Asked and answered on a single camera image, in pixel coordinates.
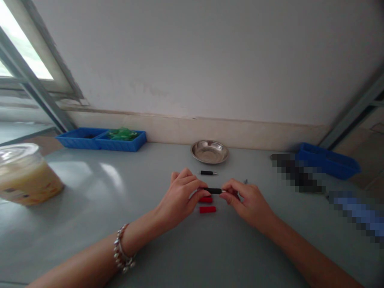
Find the pixelated area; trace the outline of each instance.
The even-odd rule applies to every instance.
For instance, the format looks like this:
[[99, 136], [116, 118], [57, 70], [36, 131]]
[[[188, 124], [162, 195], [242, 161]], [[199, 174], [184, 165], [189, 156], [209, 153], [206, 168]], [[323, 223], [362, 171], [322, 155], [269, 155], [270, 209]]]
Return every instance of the pixelated area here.
[[313, 173], [319, 173], [316, 167], [305, 167], [302, 161], [294, 159], [292, 154], [272, 154], [272, 165], [282, 175], [283, 180], [289, 180], [290, 185], [300, 193], [325, 193], [326, 189], [320, 180], [312, 177]]
[[[289, 181], [296, 192], [327, 193], [321, 180], [313, 177], [314, 173], [321, 173], [320, 169], [307, 167], [308, 163], [295, 160], [293, 154], [273, 154], [271, 160], [282, 179]], [[339, 216], [346, 217], [370, 242], [384, 249], [384, 209], [379, 199], [356, 195], [353, 191], [329, 191], [327, 198]]]
[[356, 196], [353, 191], [330, 191], [329, 203], [348, 223], [356, 224], [362, 235], [369, 237], [372, 243], [378, 243], [384, 249], [384, 212], [377, 210], [367, 200]]

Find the hand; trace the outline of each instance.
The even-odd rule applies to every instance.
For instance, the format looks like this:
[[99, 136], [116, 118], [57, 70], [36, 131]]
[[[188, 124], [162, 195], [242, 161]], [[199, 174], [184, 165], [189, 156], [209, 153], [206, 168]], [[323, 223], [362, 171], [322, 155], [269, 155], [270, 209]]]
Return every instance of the hand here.
[[[160, 221], [164, 232], [176, 227], [191, 214], [200, 198], [211, 195], [204, 190], [207, 187], [208, 185], [193, 175], [188, 168], [184, 168], [180, 173], [172, 173], [171, 185], [154, 210], [155, 217]], [[190, 195], [199, 188], [203, 189], [195, 192], [190, 198]]]
[[[222, 186], [227, 192], [221, 193], [220, 198], [235, 208], [236, 212], [248, 224], [265, 233], [276, 217], [268, 203], [265, 201], [256, 185], [246, 185], [231, 179]], [[237, 193], [244, 198], [241, 202]]]

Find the cup lid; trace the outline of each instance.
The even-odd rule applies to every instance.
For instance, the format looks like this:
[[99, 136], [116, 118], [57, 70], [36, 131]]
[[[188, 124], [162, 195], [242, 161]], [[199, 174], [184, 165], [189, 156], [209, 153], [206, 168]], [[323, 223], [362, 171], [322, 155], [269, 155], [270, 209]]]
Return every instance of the cup lid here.
[[0, 147], [0, 166], [10, 164], [39, 150], [33, 143], [13, 144]]

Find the green plastic parts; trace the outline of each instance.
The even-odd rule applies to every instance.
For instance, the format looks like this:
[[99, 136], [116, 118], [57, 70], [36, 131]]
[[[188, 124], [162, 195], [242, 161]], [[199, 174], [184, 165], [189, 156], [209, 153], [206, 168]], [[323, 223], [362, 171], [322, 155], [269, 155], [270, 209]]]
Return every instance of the green plastic parts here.
[[111, 140], [123, 140], [123, 141], [132, 141], [137, 136], [139, 136], [138, 132], [131, 131], [128, 128], [121, 127], [119, 129], [111, 129], [108, 131], [107, 136]]

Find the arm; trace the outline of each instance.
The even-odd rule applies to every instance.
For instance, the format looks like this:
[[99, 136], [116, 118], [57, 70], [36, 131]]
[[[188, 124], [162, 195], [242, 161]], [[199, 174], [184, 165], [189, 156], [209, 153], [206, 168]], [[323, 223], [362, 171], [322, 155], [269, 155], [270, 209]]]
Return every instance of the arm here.
[[[362, 287], [334, 262], [318, 251], [271, 210], [255, 185], [231, 179], [220, 194], [248, 224], [270, 238], [288, 256], [311, 287]], [[237, 192], [244, 198], [237, 197]]]
[[[130, 223], [122, 237], [126, 255], [132, 256], [153, 239], [176, 227], [192, 213], [197, 202], [210, 193], [199, 190], [207, 184], [198, 180], [185, 168], [180, 174], [173, 172], [171, 185], [160, 204], [151, 212]], [[103, 287], [118, 271], [114, 255], [116, 234], [90, 246], [63, 264], [28, 285], [28, 288]]]

